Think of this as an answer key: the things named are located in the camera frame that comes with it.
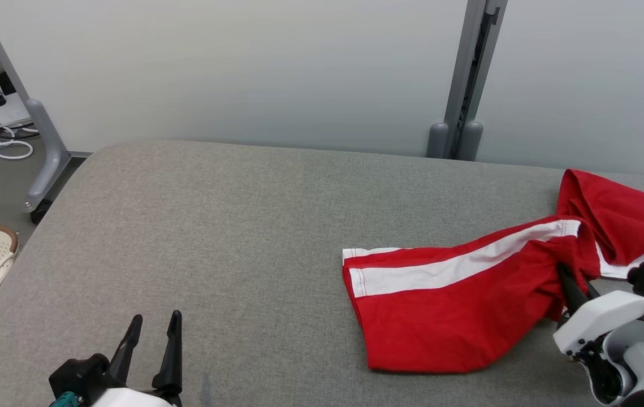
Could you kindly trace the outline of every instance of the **cloth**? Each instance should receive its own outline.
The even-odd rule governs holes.
[[[369,368],[466,373],[560,318],[557,263],[586,291],[602,265],[642,258],[644,193],[568,170],[555,216],[451,248],[347,249],[343,280]]]
[[[626,279],[644,261],[644,193],[588,172],[567,170],[555,213],[580,217],[597,242],[600,272]]]

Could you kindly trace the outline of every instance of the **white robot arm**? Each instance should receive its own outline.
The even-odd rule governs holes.
[[[603,405],[644,407],[644,263],[631,271],[635,293],[582,293],[566,265],[559,276],[569,317],[554,333],[560,351],[580,362]]]

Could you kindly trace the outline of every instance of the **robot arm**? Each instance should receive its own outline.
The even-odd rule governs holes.
[[[583,365],[591,392],[603,405],[644,407],[644,278],[641,276],[644,276],[644,263],[629,275],[635,293],[613,291],[601,296],[589,285],[589,294],[585,295],[567,266],[559,265],[569,317],[554,333],[555,344]]]
[[[126,387],[133,349],[141,336],[143,317],[136,315],[110,362],[96,353],[85,360],[68,359],[48,378],[56,402],[51,407],[182,407],[181,312],[174,311],[161,370],[151,391]]]

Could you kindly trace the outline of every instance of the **metal bracket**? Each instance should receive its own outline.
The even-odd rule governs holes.
[[[430,127],[430,138],[427,140],[427,156],[445,158],[440,152],[449,151],[452,146],[450,127],[446,123],[435,123]]]
[[[482,98],[482,90],[485,87],[487,72],[490,69],[490,63],[492,62],[492,54],[493,51],[495,51],[495,44],[498,43],[498,35],[500,34],[502,18],[505,15],[505,8],[508,4],[508,0],[490,0],[490,2],[495,3],[495,7],[499,7],[500,10],[496,10],[497,15],[493,14],[495,15],[495,21],[492,21],[491,23],[492,25],[490,26],[490,31],[487,33],[485,44],[483,45],[483,52],[477,65],[477,75],[475,77],[475,83],[467,110],[467,118],[469,120],[475,120],[477,107],[480,104],[480,98]]]
[[[32,212],[48,193],[60,173],[66,169],[71,156],[68,154],[68,150],[66,150],[66,146],[60,136],[58,136],[58,131],[53,126],[53,122],[50,121],[43,103],[35,99],[28,99],[25,101],[25,107],[40,132],[43,144],[45,144],[45,163],[43,163],[40,173],[35,178],[32,187],[30,187],[28,196],[21,208],[22,212]]]
[[[485,2],[485,13],[495,15],[499,8],[505,7],[508,0],[487,0]]]
[[[480,139],[482,139],[482,123],[475,121],[465,123],[462,128],[460,146],[458,147],[456,158],[465,161],[475,161]]]

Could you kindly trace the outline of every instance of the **desk leg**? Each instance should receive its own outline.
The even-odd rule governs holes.
[[[22,212],[32,212],[48,193],[60,173],[66,169],[71,156],[68,154],[68,150],[66,150],[66,146],[60,136],[58,136],[58,131],[53,126],[53,122],[50,121],[43,103],[31,98],[25,101],[25,108],[28,109],[33,123],[35,123],[40,132],[43,144],[45,144],[45,163],[43,163],[43,167],[30,187],[28,196],[21,207]]]

